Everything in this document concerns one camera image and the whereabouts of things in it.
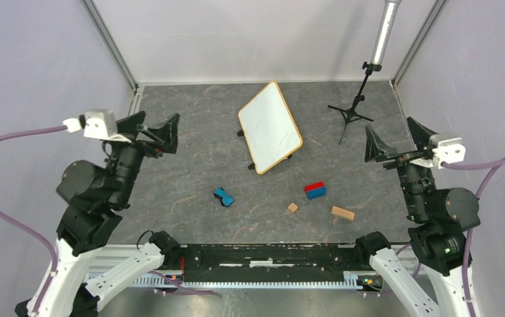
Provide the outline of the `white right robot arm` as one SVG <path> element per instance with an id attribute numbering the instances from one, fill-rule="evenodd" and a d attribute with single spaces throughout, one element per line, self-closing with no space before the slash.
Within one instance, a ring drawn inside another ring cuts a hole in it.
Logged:
<path id="1" fill-rule="evenodd" d="M 388 284 L 411 316 L 478 316 L 471 288 L 467 233 L 480 224 L 478 197 L 465 188 L 436 187 L 433 168 L 463 161 L 465 147 L 457 135 L 437 133 L 409 118 L 415 150 L 400 153 L 366 127 L 366 162 L 396 170 L 414 227 L 410 248 L 433 286 L 431 298 L 398 259 L 390 242 L 372 232 L 355 242 L 354 261 L 373 269 Z"/>

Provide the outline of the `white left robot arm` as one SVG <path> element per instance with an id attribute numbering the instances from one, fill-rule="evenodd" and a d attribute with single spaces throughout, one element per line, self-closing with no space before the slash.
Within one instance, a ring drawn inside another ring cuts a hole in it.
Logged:
<path id="1" fill-rule="evenodd" d="M 120 291 L 142 275 L 172 269 L 180 260 L 179 243 L 155 232 L 128 259 L 93 281 L 85 276 L 103 251 L 127 209 L 144 158 L 175 154 L 178 123 L 175 113 L 153 127 L 145 112 L 117 120 L 110 110 L 92 110 L 65 120 L 68 131 L 111 146 L 101 167 L 86 160 L 71 163 L 56 191 L 67 203 L 57 227 L 57 259 L 36 294 L 15 307 L 18 316 L 96 316 Z"/>

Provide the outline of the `blue whiteboard eraser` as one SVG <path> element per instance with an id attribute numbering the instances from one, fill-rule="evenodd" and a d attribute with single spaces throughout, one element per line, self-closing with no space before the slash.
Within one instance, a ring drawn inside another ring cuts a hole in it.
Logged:
<path id="1" fill-rule="evenodd" d="M 213 194 L 223 207 L 229 207 L 235 201 L 234 198 L 229 195 L 222 187 L 216 188 Z"/>

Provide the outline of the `small wood-framed whiteboard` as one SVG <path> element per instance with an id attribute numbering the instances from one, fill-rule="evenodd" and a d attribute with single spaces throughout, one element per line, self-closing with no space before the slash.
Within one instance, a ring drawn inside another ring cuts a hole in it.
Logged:
<path id="1" fill-rule="evenodd" d="M 303 138 L 276 81 L 269 82 L 237 113 L 255 172 L 263 175 L 294 154 Z"/>

